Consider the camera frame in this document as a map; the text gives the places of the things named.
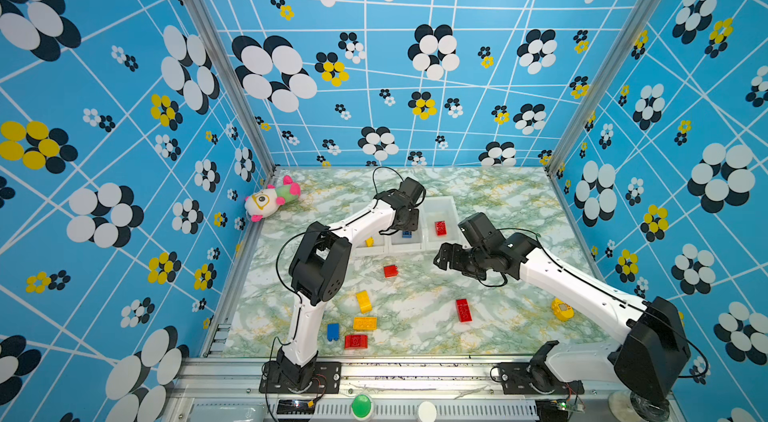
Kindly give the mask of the long red brick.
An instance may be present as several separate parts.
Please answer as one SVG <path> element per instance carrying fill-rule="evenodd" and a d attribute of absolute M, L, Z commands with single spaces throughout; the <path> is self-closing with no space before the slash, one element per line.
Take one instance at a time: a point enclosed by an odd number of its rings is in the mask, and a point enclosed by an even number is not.
<path fill-rule="evenodd" d="M 461 323 L 472 321 L 472 314 L 469 302 L 466 299 L 457 299 L 455 301 L 458 320 Z"/>

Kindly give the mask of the yellow rounded plate brick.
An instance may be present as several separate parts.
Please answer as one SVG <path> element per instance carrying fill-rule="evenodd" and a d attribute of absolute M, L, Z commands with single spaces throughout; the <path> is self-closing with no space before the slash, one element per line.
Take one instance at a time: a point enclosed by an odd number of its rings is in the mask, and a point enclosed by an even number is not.
<path fill-rule="evenodd" d="M 559 298 L 553 299 L 551 309 L 554 316 L 562 322 L 571 320 L 575 315 L 574 309 Z"/>

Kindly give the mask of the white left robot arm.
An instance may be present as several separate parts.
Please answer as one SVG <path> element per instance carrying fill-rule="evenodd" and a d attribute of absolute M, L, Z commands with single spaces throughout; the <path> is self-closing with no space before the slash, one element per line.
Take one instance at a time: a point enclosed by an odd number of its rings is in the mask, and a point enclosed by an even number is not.
<path fill-rule="evenodd" d="M 325 307 L 344 283 L 352 250 L 374 235 L 416 230 L 425 196 L 424 186 L 406 177 L 352 216 L 329 225 L 314 222 L 304 231 L 289 266 L 296 300 L 288 338 L 275 359 L 286 386 L 305 389 L 311 384 Z"/>

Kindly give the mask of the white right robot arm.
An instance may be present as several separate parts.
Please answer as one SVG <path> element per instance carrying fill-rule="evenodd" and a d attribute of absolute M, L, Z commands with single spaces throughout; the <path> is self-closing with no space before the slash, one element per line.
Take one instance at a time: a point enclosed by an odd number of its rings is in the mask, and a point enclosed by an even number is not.
<path fill-rule="evenodd" d="M 458 225 L 466 241 L 441 244 L 433 263 L 484 282 L 490 271 L 536 286 L 596 323 L 607 344 L 544 344 L 531 360 L 532 371 L 547 371 L 561 382 L 622 383 L 659 405 L 691 358 L 677 307 L 622 292 L 562 261 L 529 229 L 498 229 L 483 212 Z"/>

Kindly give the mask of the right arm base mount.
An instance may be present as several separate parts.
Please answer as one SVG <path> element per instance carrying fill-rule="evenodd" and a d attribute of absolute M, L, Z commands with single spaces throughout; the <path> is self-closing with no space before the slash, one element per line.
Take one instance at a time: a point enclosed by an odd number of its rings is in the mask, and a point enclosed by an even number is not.
<path fill-rule="evenodd" d="M 566 397 L 582 395 L 581 381 L 562 382 L 545 366 L 527 362 L 502 362 L 492 369 L 492 379 L 502 386 L 505 395 L 542 395 Z"/>

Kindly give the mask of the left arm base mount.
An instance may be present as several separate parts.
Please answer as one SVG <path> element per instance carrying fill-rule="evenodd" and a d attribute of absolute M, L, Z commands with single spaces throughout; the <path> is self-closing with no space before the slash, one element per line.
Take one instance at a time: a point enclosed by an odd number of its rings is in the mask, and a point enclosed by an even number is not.
<path fill-rule="evenodd" d="M 269 361 L 262 366 L 259 392 L 262 394 L 338 394 L 340 362 L 314 362 L 299 368 L 288 362 Z"/>

